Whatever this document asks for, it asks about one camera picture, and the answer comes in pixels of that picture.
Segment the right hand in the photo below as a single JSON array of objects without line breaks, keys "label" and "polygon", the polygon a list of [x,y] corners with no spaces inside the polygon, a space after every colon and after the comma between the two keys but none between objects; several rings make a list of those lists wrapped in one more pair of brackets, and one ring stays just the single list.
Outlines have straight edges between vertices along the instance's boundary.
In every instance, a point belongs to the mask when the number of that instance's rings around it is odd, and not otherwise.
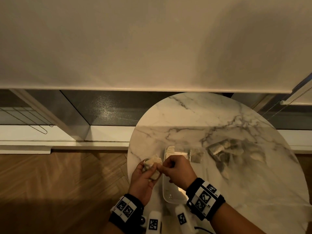
[{"label": "right hand", "polygon": [[190,161],[183,155],[171,155],[163,165],[157,164],[157,169],[185,191],[197,178]]}]

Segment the white marble table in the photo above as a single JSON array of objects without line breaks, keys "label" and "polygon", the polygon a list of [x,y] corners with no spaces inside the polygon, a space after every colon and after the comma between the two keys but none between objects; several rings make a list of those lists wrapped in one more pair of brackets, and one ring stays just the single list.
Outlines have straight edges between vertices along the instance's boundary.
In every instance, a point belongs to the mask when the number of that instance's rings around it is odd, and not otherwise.
[{"label": "white marble table", "polygon": [[[289,145],[273,126],[249,107],[230,98],[212,93],[181,93],[151,107],[140,119],[131,136],[128,150],[128,175],[145,158],[160,157],[168,145],[186,144],[207,147],[225,138],[248,139],[257,143],[268,167],[284,184],[309,202],[309,193],[301,166]],[[237,210],[239,204],[225,189],[226,182],[209,160],[209,181],[220,189],[226,201]],[[155,186],[145,214],[159,210],[169,215],[162,196],[161,180]],[[238,210],[256,220],[256,212]]]}]

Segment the hand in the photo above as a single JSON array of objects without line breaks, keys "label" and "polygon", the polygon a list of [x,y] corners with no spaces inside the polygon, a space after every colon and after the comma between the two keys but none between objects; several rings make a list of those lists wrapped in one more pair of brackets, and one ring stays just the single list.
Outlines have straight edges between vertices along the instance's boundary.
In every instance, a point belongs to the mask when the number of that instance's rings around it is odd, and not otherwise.
[{"label": "hand", "polygon": [[163,165],[157,164],[157,169],[167,177],[170,177],[170,182],[173,182],[185,191],[197,178],[190,161],[183,155],[169,156],[163,162]]},{"label": "hand", "polygon": [[134,172],[132,173],[130,187],[128,193],[138,198],[145,206],[149,202],[154,185],[159,180],[161,174],[157,180],[149,181],[149,178],[156,172],[157,166],[154,163],[153,166],[142,173],[143,162],[140,162]]}]

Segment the white plastic device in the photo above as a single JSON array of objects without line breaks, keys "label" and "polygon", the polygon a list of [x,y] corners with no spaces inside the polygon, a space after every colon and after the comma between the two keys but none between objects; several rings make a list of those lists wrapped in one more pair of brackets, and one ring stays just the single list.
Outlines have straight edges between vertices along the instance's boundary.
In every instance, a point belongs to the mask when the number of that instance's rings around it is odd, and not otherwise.
[{"label": "white plastic device", "polygon": [[189,216],[189,212],[186,210],[185,205],[179,204],[174,211],[179,220],[180,228],[183,234],[195,234],[198,232],[198,229],[194,228],[195,223]]},{"label": "white plastic device", "polygon": [[149,220],[146,223],[146,234],[161,234],[162,215],[161,212],[152,211],[149,215]]}]

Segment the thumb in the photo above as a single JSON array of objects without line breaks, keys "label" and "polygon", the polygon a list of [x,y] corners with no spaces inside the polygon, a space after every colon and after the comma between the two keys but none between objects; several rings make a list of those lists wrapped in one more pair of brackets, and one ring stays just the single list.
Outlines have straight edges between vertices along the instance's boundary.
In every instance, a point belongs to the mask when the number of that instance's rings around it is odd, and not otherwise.
[{"label": "thumb", "polygon": [[161,164],[157,164],[157,169],[158,171],[160,171],[161,173],[165,174],[167,177],[169,177],[169,173],[170,173],[170,168],[166,168]]},{"label": "thumb", "polygon": [[157,170],[156,163],[153,164],[153,166],[147,170],[145,173],[142,174],[143,178],[150,178]]}]

